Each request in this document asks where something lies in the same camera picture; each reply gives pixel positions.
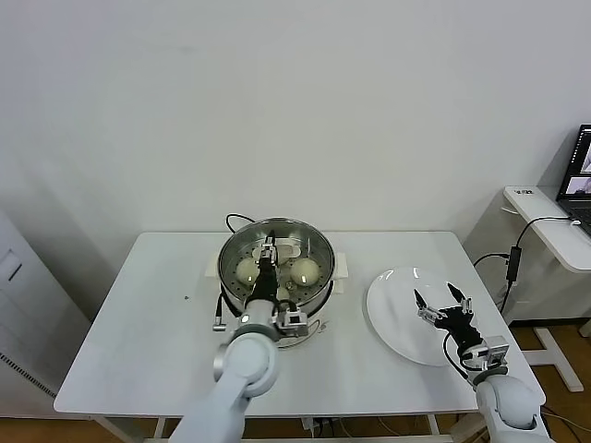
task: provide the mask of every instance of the black cable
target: black cable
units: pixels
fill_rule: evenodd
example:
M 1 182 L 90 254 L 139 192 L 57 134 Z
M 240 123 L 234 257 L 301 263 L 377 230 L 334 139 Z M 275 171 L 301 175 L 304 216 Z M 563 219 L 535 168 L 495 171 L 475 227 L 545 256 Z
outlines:
M 221 317 L 222 316 L 222 295 L 218 297 L 218 304 L 215 307 L 215 316 Z
M 548 406 L 546 406 L 545 404 L 542 404 L 542 408 L 548 409 L 548 410 L 550 411 L 550 413 L 553 413 L 554 415 L 558 415 L 558 416 L 560 416 L 560 414 L 559 414 L 559 413 L 555 413 L 554 411 L 552 411 L 552 410 L 551 410 L 551 409 L 550 409 Z M 571 434 L 573 434 L 574 438 L 576 438 L 576 441 L 578 441 L 579 443 L 583 443 L 583 442 L 581 441 L 581 438 L 579 438 L 578 434 L 577 434 L 576 432 L 574 432 L 574 429 L 571 427 L 571 425 L 569 425 L 569 423 L 568 423 L 568 422 L 565 422 L 565 421 L 563 421 L 563 420 L 561 420 L 561 421 L 562 421 L 562 422 L 563 422 L 563 423 L 566 425 L 566 427 L 568 427 L 568 428 L 569 428 L 569 430 L 571 431 Z M 549 426 L 547 426 L 547 425 L 546 425 L 546 428 L 548 429 L 548 433 L 550 433 Z
M 499 310 L 499 312 L 504 311 L 505 309 L 505 305 L 507 305 L 507 299 L 509 298 L 509 292 L 511 291 L 511 288 L 513 287 L 513 282 L 512 281 L 507 281 L 507 291 L 505 292 L 505 296 L 502 298 L 502 305 L 501 305 L 501 309 Z
M 281 306 L 282 304 L 287 303 L 289 305 L 289 310 L 292 312 L 295 312 L 297 310 L 297 305 L 295 302 L 292 302 L 291 300 L 280 300 L 279 301 L 279 306 Z
M 228 215 L 225 216 L 225 225 L 228 227 L 228 229 L 230 231 L 232 231 L 232 233 L 235 233 L 235 229 L 232 227 L 232 225 L 230 225 L 230 219 L 232 217 L 236 217 L 238 219 L 247 220 L 247 221 L 249 221 L 251 223 L 254 223 L 255 222 L 254 220 L 252 220 L 250 217 L 247 217 L 246 215 L 230 213 L 230 214 L 228 214 Z
M 527 228 L 529 228 L 535 222 L 539 222 L 540 220 L 573 220 L 573 217 L 537 217 L 537 218 L 529 221 L 527 223 L 527 225 L 525 226 L 525 228 L 519 234 L 519 237 L 517 237 L 517 243 L 515 243 L 516 247 L 519 247 L 519 244 L 521 243 L 521 239 L 524 237 L 525 232 L 527 231 Z
M 490 254 L 485 254 L 484 256 L 482 256 L 481 258 L 479 258 L 477 261 L 474 262 L 474 267 L 476 267 L 478 265 L 478 263 L 480 263 L 482 260 L 484 260 L 485 258 L 489 258 L 489 257 L 501 257 L 504 258 L 505 260 L 509 259 L 509 254 L 502 254 L 500 252 L 493 252 Z
M 445 357 L 452 364 L 452 366 L 455 368 L 455 370 L 458 371 L 458 374 L 460 374 L 460 376 L 462 376 L 462 378 L 464 380 L 467 380 L 468 379 L 468 375 L 462 369 L 460 369 L 460 366 L 458 366 L 452 360 L 452 358 L 450 357 L 449 353 L 447 352 L 447 340 L 449 340 L 451 336 L 452 336 L 452 334 L 450 332 L 448 332 L 447 335 L 445 336 L 445 339 L 443 339 L 443 353 L 445 353 Z

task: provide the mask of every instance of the power cord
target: power cord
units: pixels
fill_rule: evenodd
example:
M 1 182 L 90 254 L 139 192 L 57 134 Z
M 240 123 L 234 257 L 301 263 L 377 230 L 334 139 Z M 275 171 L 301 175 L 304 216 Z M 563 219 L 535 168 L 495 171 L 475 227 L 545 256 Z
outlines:
M 539 222 L 540 220 L 573 220 L 573 217 L 537 217 L 535 219 L 530 220 L 525 226 L 525 228 L 519 234 L 519 237 L 517 238 L 517 243 L 515 243 L 515 247 L 519 247 L 521 239 L 524 238 L 527 228 L 529 228 L 535 222 Z
M 347 431 L 347 428 L 344 427 L 344 423 L 343 423 L 343 419 L 339 418 L 339 423 L 341 424 L 341 428 L 343 429 L 343 432 L 346 436 L 348 436 L 349 438 L 354 438 L 351 434 L 349 434 L 349 431 Z
M 521 253 L 522 253 L 522 248 L 519 247 L 519 245 L 521 244 L 521 241 L 524 238 L 524 235 L 527 232 L 527 229 L 532 224 L 534 224 L 535 222 L 539 222 L 540 220 L 572 221 L 573 218 L 572 217 L 536 217 L 536 218 L 530 220 L 525 225 L 525 228 L 521 231 L 521 233 L 519 234 L 519 237 L 517 237 L 517 241 L 515 242 L 515 245 L 511 246 L 511 251 L 509 254 L 502 254 L 502 253 L 485 254 L 484 256 L 480 257 L 477 261 L 474 262 L 473 266 L 476 267 L 476 265 L 478 263 L 480 263 L 482 260 L 484 260 L 485 258 L 488 258 L 488 257 L 502 257 L 507 260 L 507 273 L 505 275 L 505 280 L 507 281 L 507 290 L 505 292 L 505 295 L 502 298 L 502 304 L 501 304 L 501 309 L 500 309 L 501 314 L 503 313 L 505 306 L 507 305 L 507 300 L 509 299 L 509 293 L 511 292 L 511 288 L 513 287 L 513 284 L 517 281 L 517 274 L 519 272 L 519 262 L 521 260 Z
M 555 413 L 553 410 L 551 410 L 548 406 L 546 406 L 544 404 L 542 405 L 542 408 L 547 409 L 548 411 L 551 412 L 551 413 L 542 413 L 542 414 L 544 414 L 548 417 L 556 417 L 556 418 L 561 419 L 564 422 L 564 424 L 566 425 L 566 427 L 569 428 L 569 431 L 571 431 L 571 434 L 573 434 L 573 437 L 576 438 L 576 441 L 578 441 L 579 443 L 582 443 L 581 438 L 579 438 L 577 433 L 574 432 L 574 429 L 571 427 L 570 424 L 572 424 L 576 427 L 579 427 L 579 428 L 583 429 L 584 431 L 591 432 L 591 429 L 587 429 L 586 427 L 582 427 L 581 425 L 578 425 L 577 423 L 572 422 L 571 420 L 558 415 L 557 413 Z
M 398 434 L 396 431 L 393 431 L 393 430 L 392 430 L 392 429 L 391 429 L 391 428 L 390 428 L 388 425 L 386 425 L 386 424 L 384 423 L 384 421 L 381 419 L 381 417 L 378 417 L 378 421 L 380 422 L 380 425 L 384 426 L 384 428 L 385 428 L 385 429 L 386 429 L 388 432 L 390 432 L 391 434 L 394 434 L 394 435 L 395 435 L 395 436 L 397 436 L 397 437 L 401 437 L 401 435 L 400 435 L 400 434 Z
M 230 213 L 228 215 L 225 216 L 225 225 L 228 227 L 228 229 L 230 231 L 232 231 L 232 233 L 235 233 L 235 229 L 232 227 L 232 225 L 230 224 L 230 219 L 236 217 L 237 219 L 242 219 L 242 220 L 246 220 L 248 222 L 254 223 L 255 221 L 252 220 L 250 217 L 247 217 L 246 215 L 242 215 L 242 214 L 236 214 L 236 213 Z
M 509 298 L 509 292 L 511 291 L 511 288 L 513 286 L 513 282 L 512 281 L 507 281 L 507 291 L 505 292 L 505 295 L 502 297 L 502 304 L 501 304 L 501 309 L 499 309 L 499 312 L 505 310 L 505 305 L 507 305 L 507 299 Z
M 477 261 L 475 261 L 472 266 L 474 266 L 474 267 L 478 266 L 478 263 L 480 263 L 485 258 L 489 258 L 489 257 L 501 257 L 501 258 L 504 258 L 505 260 L 508 260 L 509 259 L 509 254 L 502 254 L 502 253 L 498 253 L 498 252 L 493 252 L 493 253 L 490 253 L 490 254 L 485 254 L 484 256 L 482 256 L 481 258 L 479 258 Z

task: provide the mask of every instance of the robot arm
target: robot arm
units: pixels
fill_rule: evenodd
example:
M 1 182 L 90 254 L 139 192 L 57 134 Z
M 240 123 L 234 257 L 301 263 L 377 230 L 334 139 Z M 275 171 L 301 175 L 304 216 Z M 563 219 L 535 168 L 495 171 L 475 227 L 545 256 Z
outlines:
M 540 404 L 521 380 L 507 375 L 509 344 L 502 337 L 483 339 L 470 325 L 471 299 L 448 283 L 457 306 L 435 309 L 415 291 L 418 315 L 438 329 L 447 330 L 458 345 L 463 376 L 476 392 L 478 410 L 485 418 L 491 443 L 551 442 Z
M 238 319 L 239 327 L 213 362 L 217 383 L 208 397 L 188 408 L 170 437 L 172 443 L 239 442 L 250 399 L 267 392 L 277 379 L 275 342 L 282 336 L 308 335 L 307 315 L 296 305 L 282 310 L 277 300 L 276 258 L 271 233 L 262 245 L 259 276 Z

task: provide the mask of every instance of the desk leg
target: desk leg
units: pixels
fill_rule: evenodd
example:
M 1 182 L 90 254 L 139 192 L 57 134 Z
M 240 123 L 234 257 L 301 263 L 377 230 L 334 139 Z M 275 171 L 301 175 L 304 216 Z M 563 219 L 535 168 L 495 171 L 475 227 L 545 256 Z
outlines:
M 541 257 L 536 268 L 524 272 L 518 284 L 513 286 L 503 314 L 505 322 L 509 325 L 516 318 L 523 318 L 527 311 L 560 293 L 562 272 L 563 267 L 554 256 Z
M 134 425 L 131 418 L 93 415 L 92 420 L 120 438 L 124 443 L 141 443 L 144 441 L 143 432 Z
M 583 337 L 588 337 L 589 335 L 591 335 L 591 320 L 587 321 L 580 329 L 579 329 L 579 333 L 583 336 Z
M 573 367 L 562 353 L 561 347 L 556 343 L 550 331 L 546 328 L 534 328 L 539 340 L 546 349 L 538 351 L 524 351 L 525 360 L 531 366 L 553 365 L 556 366 L 562 381 L 570 392 L 582 392 L 583 383 L 576 376 Z

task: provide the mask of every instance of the white table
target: white table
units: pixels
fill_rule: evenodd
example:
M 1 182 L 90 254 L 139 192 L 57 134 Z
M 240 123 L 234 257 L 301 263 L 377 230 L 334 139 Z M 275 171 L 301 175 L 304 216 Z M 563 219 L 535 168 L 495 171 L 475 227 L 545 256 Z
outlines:
M 566 217 L 568 214 L 558 206 L 552 198 L 556 196 L 558 188 L 537 186 L 507 186 L 504 196 L 521 214 L 526 222 L 538 217 Z M 544 242 L 552 255 L 568 271 L 576 274 L 591 273 L 591 240 L 579 227 L 571 226 L 569 221 L 536 221 L 531 228 Z M 560 293 L 560 278 L 554 278 L 554 263 L 548 263 L 541 271 L 531 278 L 524 277 L 518 291 L 514 291 L 512 298 L 518 302 L 525 293 L 536 293 L 537 297 L 529 302 L 531 305 L 543 303 L 549 296 Z M 513 303 L 508 309 L 505 319 L 510 323 L 519 313 L 521 306 Z M 536 335 L 546 348 L 541 351 L 525 351 L 525 357 L 530 365 L 554 365 L 561 374 L 562 380 L 570 391 L 583 390 L 583 384 L 575 374 L 573 368 L 564 356 L 558 343 L 547 329 L 536 328 Z M 591 321 L 581 328 L 585 336 L 591 332 Z
M 347 256 L 344 293 L 333 295 L 323 308 L 328 323 L 322 333 L 281 351 L 277 382 L 254 399 L 247 416 L 476 410 L 474 392 L 452 368 L 414 364 L 390 351 L 368 326 L 363 297 L 377 275 L 396 266 L 431 269 L 472 296 L 481 333 L 506 338 L 510 374 L 544 402 L 531 368 L 452 233 L 327 236 Z M 227 336 L 211 331 L 219 284 L 204 272 L 227 237 L 138 237 L 55 400 L 57 411 L 95 415 L 126 441 L 138 441 L 122 421 L 104 417 L 179 417 L 213 388 L 213 356 Z

